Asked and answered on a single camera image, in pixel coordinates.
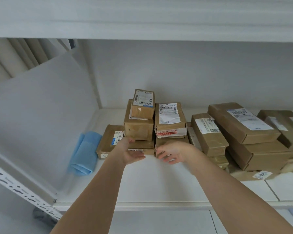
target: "right hand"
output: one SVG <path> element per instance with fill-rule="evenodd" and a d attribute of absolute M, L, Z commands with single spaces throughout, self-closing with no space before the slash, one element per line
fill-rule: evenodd
<path fill-rule="evenodd" d="M 169 164 L 188 161 L 189 154 L 192 154 L 191 149 L 195 149 L 195 147 L 185 142 L 173 140 L 155 148 L 157 158 L 162 159 L 167 156 L 163 161 Z"/>

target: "blue towel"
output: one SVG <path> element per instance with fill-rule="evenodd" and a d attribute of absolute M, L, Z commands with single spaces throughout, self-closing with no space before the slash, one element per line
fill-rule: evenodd
<path fill-rule="evenodd" d="M 70 160 L 70 167 L 73 168 L 76 175 L 85 176 L 93 173 L 98 159 L 96 149 L 101 138 L 102 135 L 92 131 L 79 136 Z"/>

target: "white wall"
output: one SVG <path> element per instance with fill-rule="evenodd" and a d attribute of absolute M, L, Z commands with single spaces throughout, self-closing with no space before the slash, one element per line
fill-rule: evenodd
<path fill-rule="evenodd" d="M 34 206 L 0 185 L 0 234 L 47 234 L 51 228 L 31 217 Z"/>
<path fill-rule="evenodd" d="M 293 44 L 87 40 L 102 107 L 125 108 L 135 88 L 156 102 L 293 109 Z"/>

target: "shelf board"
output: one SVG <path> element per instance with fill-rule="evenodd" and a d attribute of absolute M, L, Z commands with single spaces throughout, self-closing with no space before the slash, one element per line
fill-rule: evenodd
<path fill-rule="evenodd" d="M 293 0 L 0 0 L 0 37 L 293 42 Z"/>
<path fill-rule="evenodd" d="M 207 108 L 183 109 L 186 120 L 191 121 L 191 115 L 206 112 Z M 100 109 L 97 116 L 89 123 L 87 130 L 103 134 L 108 124 L 122 125 L 125 109 Z M 93 174 L 75 177 L 69 192 L 59 197 L 54 204 L 60 211 L 66 211 L 86 188 L 103 164 L 99 160 Z M 273 207 L 293 206 L 293 179 L 287 182 L 287 176 L 282 179 L 267 181 L 278 198 L 267 185 L 266 181 L 242 182 L 263 200 Z M 290 192 L 281 193 L 281 187 Z M 126 166 L 121 180 L 115 210 L 165 210 L 165 209 L 212 209 L 205 193 L 183 163 L 169 165 L 152 155 L 143 161 Z"/>

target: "left hand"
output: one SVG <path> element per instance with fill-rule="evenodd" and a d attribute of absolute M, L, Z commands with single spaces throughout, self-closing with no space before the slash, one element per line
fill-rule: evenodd
<path fill-rule="evenodd" d="M 133 143 L 135 140 L 130 137 L 123 137 L 115 146 L 123 156 L 125 164 L 131 164 L 133 162 L 140 161 L 145 158 L 144 153 L 140 151 L 128 151 L 129 143 Z"/>

